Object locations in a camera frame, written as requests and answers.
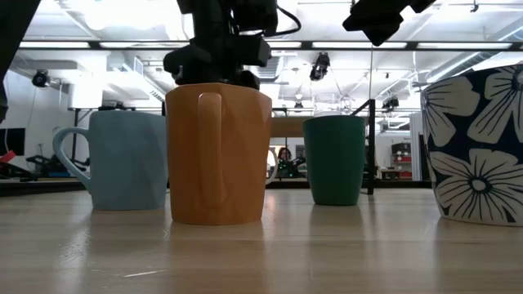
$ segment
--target navy blue mug with white flowers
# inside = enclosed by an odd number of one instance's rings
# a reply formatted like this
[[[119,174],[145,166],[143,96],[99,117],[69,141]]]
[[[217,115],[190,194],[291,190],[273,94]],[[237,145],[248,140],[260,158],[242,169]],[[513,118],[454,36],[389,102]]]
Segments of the navy blue mug with white flowers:
[[[523,225],[523,65],[436,82],[423,91],[422,115],[441,215]]]

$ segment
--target table surface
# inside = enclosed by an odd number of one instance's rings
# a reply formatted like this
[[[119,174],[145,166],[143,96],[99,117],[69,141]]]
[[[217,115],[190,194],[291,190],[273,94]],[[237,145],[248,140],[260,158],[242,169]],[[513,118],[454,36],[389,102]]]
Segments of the table surface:
[[[223,227],[92,212],[85,192],[0,198],[0,244],[8,294],[523,292],[523,228],[442,220],[427,189],[357,207],[268,190],[261,221]]]

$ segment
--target mug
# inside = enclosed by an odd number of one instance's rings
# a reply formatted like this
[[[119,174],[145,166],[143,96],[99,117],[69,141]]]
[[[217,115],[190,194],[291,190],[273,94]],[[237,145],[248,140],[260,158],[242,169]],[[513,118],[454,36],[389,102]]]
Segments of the mug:
[[[260,220],[265,185],[277,172],[266,180],[272,100],[252,88],[205,83],[174,89],[166,106],[173,220]]]
[[[356,205],[365,165],[365,119],[329,115],[303,122],[307,175],[319,205]]]
[[[430,85],[422,93],[422,116],[440,214],[523,226],[523,65]]]
[[[85,136],[91,175],[82,173],[65,155],[64,138]],[[89,129],[69,127],[53,140],[58,159],[92,196],[100,210],[156,209],[165,205],[167,141],[165,117],[132,111],[100,111]]]

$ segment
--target spotlight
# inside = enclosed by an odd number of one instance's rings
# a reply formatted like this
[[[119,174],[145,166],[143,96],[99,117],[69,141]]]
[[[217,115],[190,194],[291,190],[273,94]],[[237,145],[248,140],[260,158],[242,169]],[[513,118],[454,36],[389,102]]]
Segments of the spotlight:
[[[47,75],[47,71],[45,69],[39,69],[33,76],[32,82],[34,86],[45,89],[51,84],[51,79]]]
[[[383,101],[383,113],[390,113],[394,111],[396,107],[400,106],[400,101],[397,96],[393,96]]]
[[[327,52],[321,52],[316,59],[316,62],[312,65],[311,70],[311,81],[317,82],[322,80],[328,72],[330,66],[330,58]]]
[[[296,97],[296,104],[294,105],[294,108],[303,108],[303,103],[302,103],[303,95],[296,94],[294,97]]]

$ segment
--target camera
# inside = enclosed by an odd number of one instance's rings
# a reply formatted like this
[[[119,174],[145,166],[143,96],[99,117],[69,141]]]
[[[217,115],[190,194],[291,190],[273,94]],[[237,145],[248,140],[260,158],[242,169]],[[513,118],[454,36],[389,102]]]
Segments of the camera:
[[[318,58],[316,59],[316,62],[312,65],[311,70],[311,81],[317,82],[322,80],[325,75],[327,75],[327,72],[329,71],[328,68],[330,66],[330,58],[329,54],[327,52],[321,52],[318,55]]]
[[[383,101],[383,113],[390,113],[394,111],[396,107],[400,107],[400,101],[397,96],[392,96]]]
[[[32,82],[34,86],[45,89],[51,84],[51,78],[49,78],[49,75],[45,69],[39,69],[33,76]]]

